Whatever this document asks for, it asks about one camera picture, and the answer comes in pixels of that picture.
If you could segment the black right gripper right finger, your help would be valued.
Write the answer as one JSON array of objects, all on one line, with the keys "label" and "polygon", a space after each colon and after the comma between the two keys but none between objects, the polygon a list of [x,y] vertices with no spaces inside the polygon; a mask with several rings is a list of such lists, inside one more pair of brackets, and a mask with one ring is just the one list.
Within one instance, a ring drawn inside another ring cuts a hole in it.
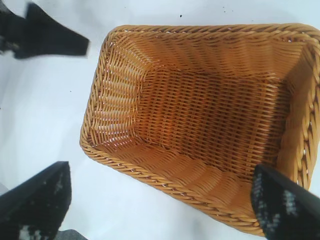
[{"label": "black right gripper right finger", "polygon": [[320,199],[276,169],[256,165],[250,200],[268,240],[318,240]]}]

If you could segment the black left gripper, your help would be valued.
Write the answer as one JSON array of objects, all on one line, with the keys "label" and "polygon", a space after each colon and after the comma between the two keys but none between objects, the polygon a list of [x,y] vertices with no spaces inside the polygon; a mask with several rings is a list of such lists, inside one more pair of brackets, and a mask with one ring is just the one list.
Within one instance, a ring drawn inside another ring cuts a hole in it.
[{"label": "black left gripper", "polygon": [[0,14],[0,54],[8,51],[17,59],[44,55],[85,56],[89,40],[60,24],[37,4],[27,5],[25,18]]}]

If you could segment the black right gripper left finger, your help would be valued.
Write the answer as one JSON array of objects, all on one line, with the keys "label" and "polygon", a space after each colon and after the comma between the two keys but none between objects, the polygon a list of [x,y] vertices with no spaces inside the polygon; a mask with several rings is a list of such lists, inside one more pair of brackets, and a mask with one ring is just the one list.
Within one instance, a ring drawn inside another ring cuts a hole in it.
[{"label": "black right gripper left finger", "polygon": [[0,196],[0,238],[53,240],[71,201],[70,165],[57,161]]}]

